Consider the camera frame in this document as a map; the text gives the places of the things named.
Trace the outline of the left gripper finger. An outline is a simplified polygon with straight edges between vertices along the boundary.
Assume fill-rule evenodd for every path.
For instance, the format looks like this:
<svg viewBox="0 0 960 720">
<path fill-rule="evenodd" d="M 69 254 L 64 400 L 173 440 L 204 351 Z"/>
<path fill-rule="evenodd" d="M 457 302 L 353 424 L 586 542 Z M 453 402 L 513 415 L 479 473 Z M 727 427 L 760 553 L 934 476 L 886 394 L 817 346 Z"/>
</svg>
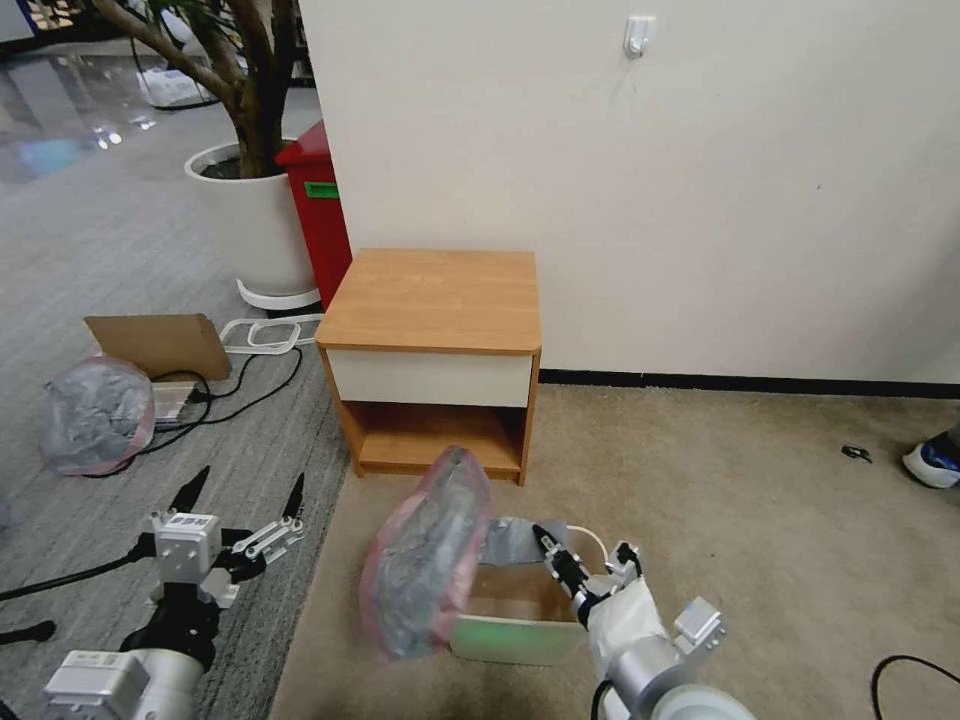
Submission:
<svg viewBox="0 0 960 720">
<path fill-rule="evenodd" d="M 253 579 L 283 557 L 303 538 L 302 521 L 305 474 L 301 472 L 291 489 L 279 520 L 256 531 L 243 531 L 235 538 L 223 532 L 223 568 L 231 579 Z"/>
<path fill-rule="evenodd" d="M 183 484 L 163 511 L 153 511 L 149 519 L 149 532 L 159 535 L 172 530 L 191 529 L 192 511 L 203 490 L 210 473 L 209 466 L 203 466 L 188 482 Z"/>
</svg>

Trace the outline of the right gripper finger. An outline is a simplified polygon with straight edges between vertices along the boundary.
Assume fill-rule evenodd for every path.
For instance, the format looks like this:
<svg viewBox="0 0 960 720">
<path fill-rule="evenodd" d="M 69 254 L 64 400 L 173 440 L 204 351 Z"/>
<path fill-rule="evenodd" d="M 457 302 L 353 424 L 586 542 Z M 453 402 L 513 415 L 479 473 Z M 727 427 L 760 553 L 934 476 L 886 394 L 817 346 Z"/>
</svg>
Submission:
<svg viewBox="0 0 960 720">
<path fill-rule="evenodd" d="M 612 596 L 633 585 L 644 576 L 640 548 L 620 540 L 605 562 L 606 575 L 602 577 L 604 595 Z"/>
<path fill-rule="evenodd" d="M 587 595 L 590 576 L 581 558 L 540 524 L 532 525 L 532 533 L 540 548 L 551 577 L 575 599 Z"/>
</svg>

